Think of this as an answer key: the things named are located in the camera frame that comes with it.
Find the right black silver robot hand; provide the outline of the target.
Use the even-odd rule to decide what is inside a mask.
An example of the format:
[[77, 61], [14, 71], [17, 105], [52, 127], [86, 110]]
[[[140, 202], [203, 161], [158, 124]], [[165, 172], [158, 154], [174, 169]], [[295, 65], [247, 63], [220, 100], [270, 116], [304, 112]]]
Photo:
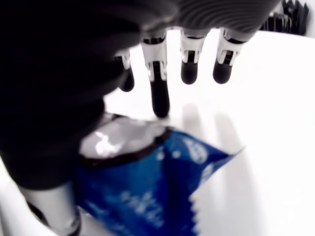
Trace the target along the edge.
[[28, 206], [59, 236], [81, 216], [71, 175], [79, 146], [100, 121], [103, 97], [132, 89], [127, 52], [143, 44], [155, 115], [169, 112], [166, 32], [226, 31], [215, 79], [277, 5], [275, 0], [3, 0], [0, 3], [0, 156]]

